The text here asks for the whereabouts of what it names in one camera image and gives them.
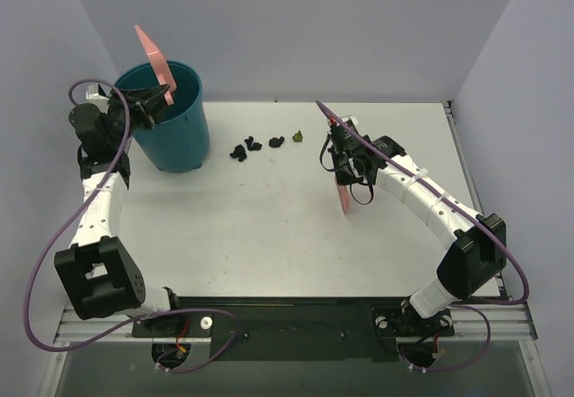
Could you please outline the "pink hand brush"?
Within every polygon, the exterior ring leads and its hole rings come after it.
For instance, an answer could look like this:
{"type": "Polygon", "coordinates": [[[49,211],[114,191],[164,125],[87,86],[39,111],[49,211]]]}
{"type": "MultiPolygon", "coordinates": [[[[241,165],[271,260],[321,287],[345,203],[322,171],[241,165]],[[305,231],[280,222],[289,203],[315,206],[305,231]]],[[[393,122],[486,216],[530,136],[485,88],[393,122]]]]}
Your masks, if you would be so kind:
{"type": "Polygon", "coordinates": [[[343,214],[347,214],[351,209],[350,189],[347,186],[340,185],[338,182],[335,182],[335,187],[339,195],[339,200],[343,214]]]}

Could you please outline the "pink plastic dustpan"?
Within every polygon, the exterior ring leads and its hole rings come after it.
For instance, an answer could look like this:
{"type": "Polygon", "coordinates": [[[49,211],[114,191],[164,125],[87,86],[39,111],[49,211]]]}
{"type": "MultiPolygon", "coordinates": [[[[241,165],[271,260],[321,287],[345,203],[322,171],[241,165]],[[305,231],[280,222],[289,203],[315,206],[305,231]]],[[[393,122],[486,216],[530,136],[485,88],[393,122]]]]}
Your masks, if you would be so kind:
{"type": "Polygon", "coordinates": [[[159,85],[167,85],[169,87],[164,93],[164,99],[167,104],[171,106],[174,104],[173,94],[177,89],[177,84],[170,70],[169,63],[158,46],[149,38],[142,28],[139,25],[135,25],[134,28],[159,85]]]}

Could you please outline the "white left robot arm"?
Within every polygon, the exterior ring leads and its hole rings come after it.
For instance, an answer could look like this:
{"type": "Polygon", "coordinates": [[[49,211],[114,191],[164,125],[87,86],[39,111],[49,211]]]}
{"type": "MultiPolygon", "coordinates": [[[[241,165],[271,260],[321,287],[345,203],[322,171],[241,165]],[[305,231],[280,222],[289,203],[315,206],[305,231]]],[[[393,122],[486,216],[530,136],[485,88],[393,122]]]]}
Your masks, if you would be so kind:
{"type": "Polygon", "coordinates": [[[153,315],[154,327],[172,336],[185,322],[178,297],[168,287],[145,283],[118,236],[131,176],[128,144],[135,129],[151,130],[164,119],[168,91],[166,84],[111,91],[106,109],[89,101],[70,111],[68,120],[80,141],[77,162],[87,206],[54,265],[81,319],[153,315]]]}

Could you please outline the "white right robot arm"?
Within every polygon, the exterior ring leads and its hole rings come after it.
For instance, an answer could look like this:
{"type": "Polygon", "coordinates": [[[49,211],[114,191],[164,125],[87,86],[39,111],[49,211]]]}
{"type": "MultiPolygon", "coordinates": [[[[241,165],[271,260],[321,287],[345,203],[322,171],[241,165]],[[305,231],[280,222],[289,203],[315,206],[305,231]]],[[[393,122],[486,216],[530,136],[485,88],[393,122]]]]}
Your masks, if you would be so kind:
{"type": "Polygon", "coordinates": [[[330,122],[321,151],[331,156],[329,169],[344,211],[355,196],[355,185],[380,188],[406,206],[437,237],[447,252],[429,282],[419,287],[400,313],[411,333],[428,328],[433,316],[470,298],[506,265],[502,247],[506,224],[496,214],[483,217],[435,183],[404,148],[388,136],[357,140],[355,118],[342,125],[330,122]]]}

